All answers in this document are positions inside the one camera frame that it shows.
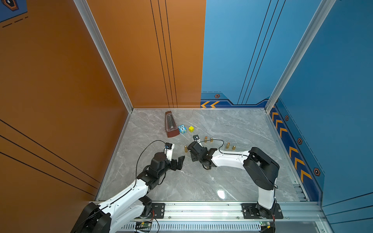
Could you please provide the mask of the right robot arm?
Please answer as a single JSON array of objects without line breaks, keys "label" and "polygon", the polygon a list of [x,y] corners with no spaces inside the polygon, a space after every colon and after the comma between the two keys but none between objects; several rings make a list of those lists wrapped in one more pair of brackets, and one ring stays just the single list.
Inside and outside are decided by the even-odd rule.
[{"label": "right robot arm", "polygon": [[275,219],[280,210],[275,198],[276,182],[280,166],[258,147],[237,153],[227,153],[216,148],[206,148],[193,141],[187,146],[193,161],[199,161],[207,170],[212,167],[230,167],[245,170],[258,186],[258,200],[255,207],[248,208],[253,217]]}]

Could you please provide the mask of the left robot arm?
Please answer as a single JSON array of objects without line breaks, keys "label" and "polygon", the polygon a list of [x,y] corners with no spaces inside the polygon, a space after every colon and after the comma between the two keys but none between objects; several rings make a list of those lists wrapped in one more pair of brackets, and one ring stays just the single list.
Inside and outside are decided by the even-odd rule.
[{"label": "left robot arm", "polygon": [[176,160],[169,159],[169,154],[170,150],[157,152],[134,182],[120,193],[99,204],[86,205],[71,232],[115,233],[135,218],[151,216],[152,200],[147,194],[160,184],[168,170],[183,167],[184,156]]}]

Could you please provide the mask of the blue owl toy cube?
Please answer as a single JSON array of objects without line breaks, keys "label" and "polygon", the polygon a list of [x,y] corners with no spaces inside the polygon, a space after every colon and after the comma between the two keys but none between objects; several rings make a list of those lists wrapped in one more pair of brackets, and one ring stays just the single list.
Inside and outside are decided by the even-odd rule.
[{"label": "blue owl toy cube", "polygon": [[180,126],[178,127],[178,129],[179,129],[179,132],[180,132],[181,134],[184,134],[184,133],[187,132],[187,129],[186,129],[186,127],[185,127],[184,125],[180,125]]}]

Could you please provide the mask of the dark red metronome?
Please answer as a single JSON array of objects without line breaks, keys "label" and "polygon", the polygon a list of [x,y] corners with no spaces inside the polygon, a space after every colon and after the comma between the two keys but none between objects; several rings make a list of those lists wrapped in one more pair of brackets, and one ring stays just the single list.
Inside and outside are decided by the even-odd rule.
[{"label": "dark red metronome", "polygon": [[167,111],[165,113],[165,132],[168,138],[175,137],[180,134],[172,111]]}]

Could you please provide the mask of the left green circuit board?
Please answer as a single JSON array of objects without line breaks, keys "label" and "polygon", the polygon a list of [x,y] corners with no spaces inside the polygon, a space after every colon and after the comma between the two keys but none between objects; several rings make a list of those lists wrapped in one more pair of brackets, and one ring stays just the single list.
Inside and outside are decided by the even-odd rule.
[{"label": "left green circuit board", "polygon": [[152,230],[151,221],[137,221],[135,223],[134,232],[135,233],[149,233]]}]

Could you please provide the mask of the green circuit board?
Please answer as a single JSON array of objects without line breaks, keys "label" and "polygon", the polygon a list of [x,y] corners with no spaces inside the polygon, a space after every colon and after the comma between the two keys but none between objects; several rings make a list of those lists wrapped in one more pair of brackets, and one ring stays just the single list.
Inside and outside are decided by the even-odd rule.
[{"label": "green circuit board", "polygon": [[135,223],[134,232],[135,233],[149,233],[152,230],[151,221],[137,221]]},{"label": "green circuit board", "polygon": [[274,222],[268,222],[267,226],[261,226],[260,233],[275,233],[276,227]]}]

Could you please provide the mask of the right green circuit board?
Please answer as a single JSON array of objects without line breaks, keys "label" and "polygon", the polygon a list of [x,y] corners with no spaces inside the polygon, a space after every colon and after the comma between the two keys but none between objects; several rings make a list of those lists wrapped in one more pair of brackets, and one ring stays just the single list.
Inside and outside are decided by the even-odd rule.
[{"label": "right green circuit board", "polygon": [[267,226],[261,226],[260,233],[275,233],[276,227],[274,222],[268,222]]}]

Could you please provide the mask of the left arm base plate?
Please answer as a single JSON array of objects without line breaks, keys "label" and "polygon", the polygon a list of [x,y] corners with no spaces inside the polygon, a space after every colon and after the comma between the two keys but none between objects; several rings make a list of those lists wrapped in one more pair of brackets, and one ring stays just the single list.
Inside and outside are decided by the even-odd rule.
[{"label": "left arm base plate", "polygon": [[165,213],[165,203],[152,203],[144,205],[142,202],[134,203],[125,212],[129,220],[135,218],[152,218],[163,219]]}]

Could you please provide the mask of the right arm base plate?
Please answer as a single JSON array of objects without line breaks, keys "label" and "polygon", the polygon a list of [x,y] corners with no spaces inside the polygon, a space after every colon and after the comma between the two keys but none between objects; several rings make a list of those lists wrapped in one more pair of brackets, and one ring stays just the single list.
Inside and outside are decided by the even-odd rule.
[{"label": "right arm base plate", "polygon": [[243,203],[241,205],[245,219],[283,219],[283,213],[278,203],[274,203],[271,209],[266,209],[258,203]]}]

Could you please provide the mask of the front aluminium rail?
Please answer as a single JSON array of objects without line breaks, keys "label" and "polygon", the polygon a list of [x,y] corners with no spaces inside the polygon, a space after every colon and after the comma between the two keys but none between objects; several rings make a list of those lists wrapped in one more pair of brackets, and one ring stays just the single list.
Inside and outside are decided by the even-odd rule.
[{"label": "front aluminium rail", "polygon": [[[261,230],[268,222],[315,222],[321,232],[331,232],[326,215],[315,202],[278,203],[283,219],[245,219],[241,202],[163,202],[165,213],[163,219],[152,217],[153,231],[158,230],[213,230],[213,231],[249,231]],[[135,218],[125,224],[119,231],[135,228],[136,221],[147,218]]]}]

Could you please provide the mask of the left aluminium corner post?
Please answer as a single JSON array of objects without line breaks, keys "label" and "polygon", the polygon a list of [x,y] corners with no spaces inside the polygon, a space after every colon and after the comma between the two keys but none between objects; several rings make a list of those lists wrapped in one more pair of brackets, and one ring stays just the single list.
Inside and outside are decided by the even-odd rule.
[{"label": "left aluminium corner post", "polygon": [[88,2],[82,0],[74,0],[74,3],[122,99],[122,102],[124,103],[127,111],[131,114],[134,109],[133,105],[124,87],[115,63],[111,57],[111,54],[107,48],[104,38],[100,32],[100,29],[96,23],[93,13],[88,5]]}]

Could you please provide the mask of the aluminium corner post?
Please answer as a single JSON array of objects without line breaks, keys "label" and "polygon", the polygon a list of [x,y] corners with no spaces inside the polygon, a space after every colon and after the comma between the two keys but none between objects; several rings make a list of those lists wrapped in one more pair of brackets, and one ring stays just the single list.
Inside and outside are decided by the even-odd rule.
[{"label": "aluminium corner post", "polygon": [[293,73],[298,67],[300,61],[307,52],[309,46],[314,40],[317,32],[321,28],[323,22],[325,21],[326,17],[331,11],[335,2],[336,0],[322,0],[320,2],[315,14],[313,15],[309,25],[307,26],[300,42],[298,43],[291,59],[289,60],[284,72],[282,73],[278,83],[276,84],[265,106],[265,112],[267,114],[269,114],[272,108],[274,107],[276,101],[280,97],[281,93],[283,92],[284,88],[286,87],[287,83],[289,82],[290,78],[292,77]]},{"label": "aluminium corner post", "polygon": [[100,29],[96,23],[93,13],[88,5],[88,2],[82,0],[74,0],[74,3],[122,99],[122,102],[124,103],[127,111],[131,114],[134,109],[133,105],[124,87],[115,63],[111,57],[111,54],[107,48],[104,38],[100,32]]}]

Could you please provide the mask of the right aluminium corner post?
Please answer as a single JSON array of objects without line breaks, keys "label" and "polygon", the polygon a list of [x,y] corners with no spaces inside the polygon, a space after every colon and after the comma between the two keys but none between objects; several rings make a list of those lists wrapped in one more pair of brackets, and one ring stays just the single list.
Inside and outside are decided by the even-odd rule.
[{"label": "right aluminium corner post", "polygon": [[283,92],[284,88],[286,87],[287,83],[289,82],[290,78],[292,77],[293,73],[298,67],[300,61],[307,52],[309,46],[314,40],[317,32],[321,28],[323,22],[325,21],[326,17],[331,11],[335,2],[336,0],[322,0],[320,2],[315,14],[313,15],[309,25],[307,26],[300,42],[298,43],[291,59],[289,60],[284,72],[282,73],[278,83],[276,84],[265,106],[265,112],[267,114],[269,114],[272,108],[274,107],[276,101],[280,97],[281,93]]}]

